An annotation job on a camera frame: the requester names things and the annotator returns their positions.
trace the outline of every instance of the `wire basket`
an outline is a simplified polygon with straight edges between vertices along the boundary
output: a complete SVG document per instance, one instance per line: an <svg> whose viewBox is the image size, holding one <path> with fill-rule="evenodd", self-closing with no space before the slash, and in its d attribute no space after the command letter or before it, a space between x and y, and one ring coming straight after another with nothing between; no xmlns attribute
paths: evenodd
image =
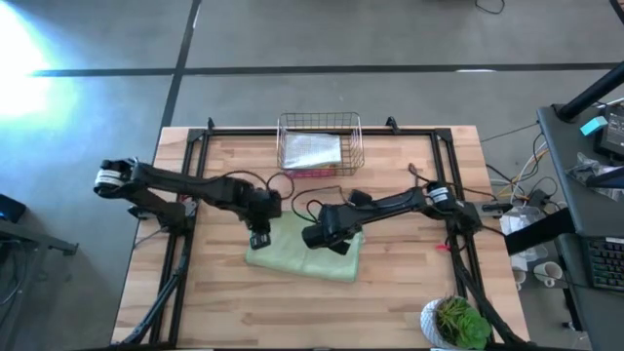
<svg viewBox="0 0 624 351"><path fill-rule="evenodd" d="M309 145L303 147L301 144L298 144L296 149L291 146L287 150L289 141L299 134L317 134L319 137L331 138L331 142L336 143L334 162L309 168L287 165L285 161L289 161L289 155L293 153L299 157L305 157L318 151ZM277 122L277 164L284 172L293 177L352 176L364 166L360 115L355 112L282 114Z"/></svg>

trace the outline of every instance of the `white mug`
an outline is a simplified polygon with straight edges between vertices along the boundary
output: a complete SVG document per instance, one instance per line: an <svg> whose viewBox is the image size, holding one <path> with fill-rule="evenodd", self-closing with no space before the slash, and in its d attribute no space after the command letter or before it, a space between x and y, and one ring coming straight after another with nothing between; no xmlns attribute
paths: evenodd
<svg viewBox="0 0 624 351"><path fill-rule="evenodd" d="M535 278L542 281L546 288L553 288L555 286L555 280L562 279L564 276L564 270L555 262L544 262L538 264L533 268Z"/></svg>
<svg viewBox="0 0 624 351"><path fill-rule="evenodd" d="M523 286L522 283L527 279L527 273L524 270L514 269L514 280L516 281L516 289L520 291Z"/></svg>

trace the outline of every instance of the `gray floor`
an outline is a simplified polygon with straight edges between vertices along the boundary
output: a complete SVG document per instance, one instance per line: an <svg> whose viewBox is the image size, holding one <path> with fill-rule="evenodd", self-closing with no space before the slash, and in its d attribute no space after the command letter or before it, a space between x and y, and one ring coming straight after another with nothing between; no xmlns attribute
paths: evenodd
<svg viewBox="0 0 624 351"><path fill-rule="evenodd" d="M487 2L496 6L496 2ZM0 3L2 68L174 67L190 0L23 0ZM187 66L562 63L617 61L624 25L606 1L508 0L501 16L471 1L205 0ZM26 223L80 243L50 255L49 278L27 301L19 350L105 345L137 223L127 204L92 186L103 158L151 160L171 77L17 78L0 81L0 192L30 208ZM477 125L482 138L535 121L603 71L185 77L174 126L273 125L284 111L358 111L367 125ZM618 90L610 98L624 96ZM537 127L483 144L508 175ZM554 176L549 162L541 174ZM564 331L561 291L521 300L539 344L587 348Z"/></svg>

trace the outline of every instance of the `green towel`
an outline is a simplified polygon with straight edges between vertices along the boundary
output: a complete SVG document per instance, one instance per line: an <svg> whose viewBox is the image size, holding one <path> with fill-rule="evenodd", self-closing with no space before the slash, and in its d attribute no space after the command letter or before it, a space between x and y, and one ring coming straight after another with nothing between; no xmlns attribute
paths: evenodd
<svg viewBox="0 0 624 351"><path fill-rule="evenodd" d="M308 225L310 222L292 212L271 219L271 245L260 250L248 248L245 262L308 277L354 282L358 276L362 232L350 241L349 252L341 255L329 249L308 249L301 238L301 230Z"/></svg>

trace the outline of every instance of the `wooden tabletop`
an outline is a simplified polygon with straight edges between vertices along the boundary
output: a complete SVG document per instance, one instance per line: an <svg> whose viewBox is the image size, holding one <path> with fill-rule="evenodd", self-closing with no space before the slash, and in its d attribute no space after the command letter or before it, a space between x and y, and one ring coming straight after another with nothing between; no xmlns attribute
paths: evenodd
<svg viewBox="0 0 624 351"><path fill-rule="evenodd" d="M490 192L477 129L450 128L464 186ZM187 128L163 130L155 167L179 172L187 131ZM204 177L248 170L268 178L278 172L275 142L274 136L213 136ZM364 136L364 148L366 163L353 176L299 178L295 181L296 191L340 184L345 194L358 188L373 198L388 196L413 186L413 176L407 172L410 162L423 176L436 176L428 137ZM446 175L450 178L449 168ZM275 178L271 186L283 194L289 192L287 180ZM168 200L174 198L173 194L160 195ZM469 201L488 200L468 192L466 196ZM311 198L340 202L332 190L310 197L303 195L295 205L301 209ZM284 201L283 209L287 211L290 207L291 201ZM494 219L486 222L498 226ZM155 221L145 221L137 238L156 229ZM435 249L446 238L444 222L422 214L403 214L368 224L365 235L357 282L299 277L246 265L244 255L249 232L245 225L233 213L202 204L198 210L177 346L430 346L420 330L420 311L432 299L455 293L450 256ZM512 330L528 339L503 238L482 231L475 241L487 298ZM114 341L127 336L153 303L166 246L167 234L158 234L134 250ZM163 338L169 330L170 313L167 309Z"/></svg>

